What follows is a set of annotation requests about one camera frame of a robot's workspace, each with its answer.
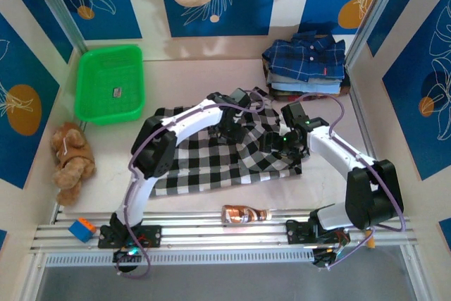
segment metal grate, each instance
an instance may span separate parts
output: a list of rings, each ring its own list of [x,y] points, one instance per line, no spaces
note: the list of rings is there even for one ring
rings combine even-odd
[[[197,250],[149,253],[153,265],[178,264],[263,264],[278,262],[311,262],[313,252],[306,249],[283,250]],[[109,266],[113,263],[112,252],[55,253],[47,257],[46,267],[62,266]],[[121,265],[147,264],[142,256]]]

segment white table surface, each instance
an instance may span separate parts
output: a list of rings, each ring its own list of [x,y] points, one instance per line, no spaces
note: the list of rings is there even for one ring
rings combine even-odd
[[[211,92],[230,94],[235,88],[267,90],[260,60],[148,61],[144,63],[147,103],[139,121],[115,125],[88,124],[86,136],[97,163],[97,173],[83,183],[78,203],[63,209],[65,214],[115,211],[130,179],[127,165],[130,148],[143,121],[159,107],[198,104]],[[346,112],[335,131],[364,151],[349,96],[341,97]],[[279,111],[287,103],[274,102]],[[340,113],[331,99],[303,103],[311,117],[332,123]],[[323,158],[312,154],[302,165],[303,174],[252,185],[233,186],[211,192],[155,197],[147,211],[218,211],[224,204],[247,204],[265,209],[313,209],[345,198],[345,180]]]

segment brown teddy bear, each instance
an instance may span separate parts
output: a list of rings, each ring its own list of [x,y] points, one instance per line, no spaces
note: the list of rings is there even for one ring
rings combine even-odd
[[[51,147],[59,159],[53,182],[60,188],[56,201],[62,206],[74,204],[81,191],[82,179],[96,169],[85,134],[74,123],[64,123],[52,136]]]

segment plaid fabric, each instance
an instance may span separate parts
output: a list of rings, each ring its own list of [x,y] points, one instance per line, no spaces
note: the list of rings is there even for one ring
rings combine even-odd
[[[177,195],[202,192],[233,185],[283,178],[301,173],[301,165],[277,154],[259,151],[265,131],[278,132],[278,113],[271,108],[272,98],[260,90],[265,98],[265,109],[245,113],[239,122],[247,130],[242,144],[221,144],[209,137],[208,130],[182,141],[175,150],[170,171],[156,182],[151,196]],[[251,94],[252,108],[257,108],[259,98]],[[189,107],[158,109],[155,116],[165,118],[182,113]]]
[[[309,78],[342,80],[345,77],[345,41],[335,42],[332,35],[315,38],[316,32],[293,35],[290,42],[276,40],[263,54],[268,69],[296,80]]]

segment black and white checkered cloth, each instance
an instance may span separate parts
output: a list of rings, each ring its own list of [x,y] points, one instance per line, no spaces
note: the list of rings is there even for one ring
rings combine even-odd
[[[272,109],[272,98],[256,87],[265,99],[260,113],[244,113],[238,121],[247,130],[242,144],[224,144],[209,137],[207,129],[182,141],[175,150],[170,171],[156,182],[151,196],[203,192],[233,185],[284,178],[301,173],[301,165],[275,153],[259,151],[266,131],[278,132],[278,113]],[[255,94],[251,108],[260,100]],[[182,113],[189,107],[157,109],[155,116],[166,118]]]

